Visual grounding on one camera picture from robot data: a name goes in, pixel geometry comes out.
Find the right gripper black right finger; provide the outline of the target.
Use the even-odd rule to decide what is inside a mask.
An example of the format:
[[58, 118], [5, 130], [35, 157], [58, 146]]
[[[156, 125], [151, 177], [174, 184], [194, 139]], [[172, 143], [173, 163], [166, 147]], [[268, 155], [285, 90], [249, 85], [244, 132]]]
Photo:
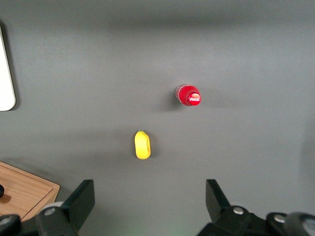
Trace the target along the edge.
[[199, 236], [267, 236], [266, 221], [241, 206], [232, 206], [218, 182], [206, 180], [206, 207], [211, 219]]

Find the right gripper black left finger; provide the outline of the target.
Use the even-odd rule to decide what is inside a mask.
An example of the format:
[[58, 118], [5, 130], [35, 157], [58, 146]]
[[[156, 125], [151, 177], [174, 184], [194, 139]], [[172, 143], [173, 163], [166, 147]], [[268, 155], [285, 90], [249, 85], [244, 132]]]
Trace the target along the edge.
[[95, 206], [92, 179], [86, 179], [60, 205], [44, 208], [36, 216], [40, 236], [77, 236]]

